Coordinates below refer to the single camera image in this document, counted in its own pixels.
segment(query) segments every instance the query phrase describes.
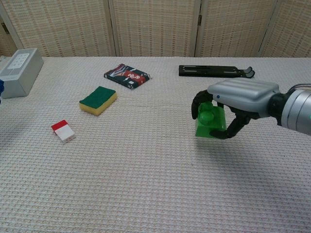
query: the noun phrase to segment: red and white box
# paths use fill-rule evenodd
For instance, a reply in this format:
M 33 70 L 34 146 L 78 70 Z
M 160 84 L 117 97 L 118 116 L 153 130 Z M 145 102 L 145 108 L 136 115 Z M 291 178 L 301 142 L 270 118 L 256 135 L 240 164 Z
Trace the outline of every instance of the red and white box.
M 52 129 L 54 130 L 54 133 L 59 136 L 63 143 L 69 142 L 76 137 L 74 131 L 69 127 L 65 120 L 52 125 Z

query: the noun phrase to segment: yellow sponge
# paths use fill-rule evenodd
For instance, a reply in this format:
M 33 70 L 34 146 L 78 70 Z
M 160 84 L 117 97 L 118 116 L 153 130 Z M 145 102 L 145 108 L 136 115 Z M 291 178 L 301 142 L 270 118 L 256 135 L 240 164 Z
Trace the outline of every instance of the yellow sponge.
M 83 111 L 99 116 L 117 98 L 115 90 L 99 86 L 84 100 L 79 102 Z

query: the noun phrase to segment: green block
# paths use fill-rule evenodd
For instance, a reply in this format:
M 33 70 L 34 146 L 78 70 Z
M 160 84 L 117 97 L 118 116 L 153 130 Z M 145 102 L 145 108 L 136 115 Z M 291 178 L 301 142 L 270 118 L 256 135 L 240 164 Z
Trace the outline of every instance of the green block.
M 89 106 L 91 108 L 98 108 L 115 93 L 116 93 L 115 90 L 99 86 L 84 100 L 81 100 L 80 103 Z
M 201 103 L 199 106 L 198 118 L 195 124 L 197 137 L 209 137 L 212 130 L 226 130 L 225 111 L 221 107 L 213 106 L 211 102 Z

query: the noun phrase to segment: white tablecloth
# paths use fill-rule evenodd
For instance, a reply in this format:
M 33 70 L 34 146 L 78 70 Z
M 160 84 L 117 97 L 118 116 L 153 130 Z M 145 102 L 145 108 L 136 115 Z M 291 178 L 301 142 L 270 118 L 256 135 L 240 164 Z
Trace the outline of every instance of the white tablecloth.
M 103 77 L 120 63 L 152 79 Z M 179 77 L 181 64 L 252 66 L 282 92 L 311 80 L 310 58 L 44 58 L 29 96 L 0 105 L 0 231 L 311 232 L 311 137 L 273 118 L 195 137 L 192 99 L 223 79 Z M 78 102 L 99 85 L 118 99 L 96 117 Z

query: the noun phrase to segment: table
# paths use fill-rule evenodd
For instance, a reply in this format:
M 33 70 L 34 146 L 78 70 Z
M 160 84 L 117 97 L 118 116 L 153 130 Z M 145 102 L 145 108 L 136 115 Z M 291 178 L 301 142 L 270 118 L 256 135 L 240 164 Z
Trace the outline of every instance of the table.
M 151 74 L 136 90 L 103 78 L 120 63 Z M 44 58 L 29 96 L 0 105 L 2 232 L 310 232 L 310 137 L 252 120 L 235 138 L 197 138 L 190 106 L 223 79 L 178 65 L 252 66 L 286 92 L 310 58 Z M 78 102 L 99 85 L 99 117 Z M 227 122 L 234 115 L 226 109 Z M 51 125 L 67 120 L 62 145 Z

